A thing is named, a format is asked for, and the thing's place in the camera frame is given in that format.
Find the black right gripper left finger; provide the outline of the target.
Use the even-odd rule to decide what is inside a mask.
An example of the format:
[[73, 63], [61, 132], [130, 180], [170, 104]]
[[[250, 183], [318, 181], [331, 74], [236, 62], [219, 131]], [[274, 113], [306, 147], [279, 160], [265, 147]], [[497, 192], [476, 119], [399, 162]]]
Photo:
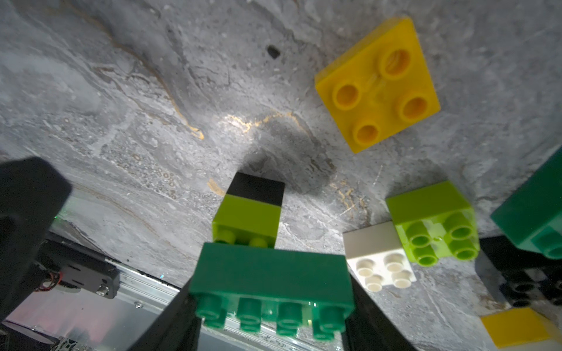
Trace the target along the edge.
[[129, 350], [197, 350], [202, 319], [196, 316], [191, 280]]

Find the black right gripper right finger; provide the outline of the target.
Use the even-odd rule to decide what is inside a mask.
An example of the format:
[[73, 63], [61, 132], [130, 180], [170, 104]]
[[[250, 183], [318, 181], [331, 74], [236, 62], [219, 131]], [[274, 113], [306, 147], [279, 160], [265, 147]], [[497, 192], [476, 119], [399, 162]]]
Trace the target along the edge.
[[356, 308], [345, 321], [343, 349], [416, 351], [414, 345], [401, 334], [354, 276], [350, 274], [350, 277]]

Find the lime green square brick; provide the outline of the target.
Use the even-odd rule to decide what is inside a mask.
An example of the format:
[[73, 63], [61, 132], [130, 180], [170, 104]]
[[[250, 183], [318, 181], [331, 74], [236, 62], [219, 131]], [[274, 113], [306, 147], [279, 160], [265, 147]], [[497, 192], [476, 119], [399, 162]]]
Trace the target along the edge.
[[280, 215], [280, 206], [226, 195], [212, 221], [212, 241], [273, 249]]

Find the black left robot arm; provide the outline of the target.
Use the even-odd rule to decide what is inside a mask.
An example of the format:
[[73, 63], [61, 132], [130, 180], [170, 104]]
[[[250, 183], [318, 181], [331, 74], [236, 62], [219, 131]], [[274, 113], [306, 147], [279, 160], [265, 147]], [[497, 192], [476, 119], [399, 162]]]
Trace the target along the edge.
[[45, 279], [34, 261], [72, 186], [39, 157], [1, 164], [1, 319]]

